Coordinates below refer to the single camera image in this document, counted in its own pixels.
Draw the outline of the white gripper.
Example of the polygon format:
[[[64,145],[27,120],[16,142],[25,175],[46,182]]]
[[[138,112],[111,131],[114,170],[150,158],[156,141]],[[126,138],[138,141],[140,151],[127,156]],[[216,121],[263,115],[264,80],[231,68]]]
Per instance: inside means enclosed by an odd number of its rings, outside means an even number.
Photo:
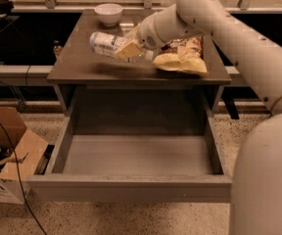
[[[144,19],[124,35],[126,39],[116,43],[115,55],[117,58],[127,61],[142,53],[142,46],[149,50],[156,50],[165,46],[165,42],[159,38],[155,27],[155,15]]]

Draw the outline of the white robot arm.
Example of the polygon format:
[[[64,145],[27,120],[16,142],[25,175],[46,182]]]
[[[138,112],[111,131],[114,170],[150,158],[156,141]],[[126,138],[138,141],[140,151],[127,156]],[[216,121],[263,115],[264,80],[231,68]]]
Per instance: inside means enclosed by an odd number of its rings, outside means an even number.
[[[116,54],[126,60],[172,39],[202,34],[211,37],[271,112],[240,147],[229,235],[282,235],[282,47],[232,17],[218,0],[176,0],[129,32]]]

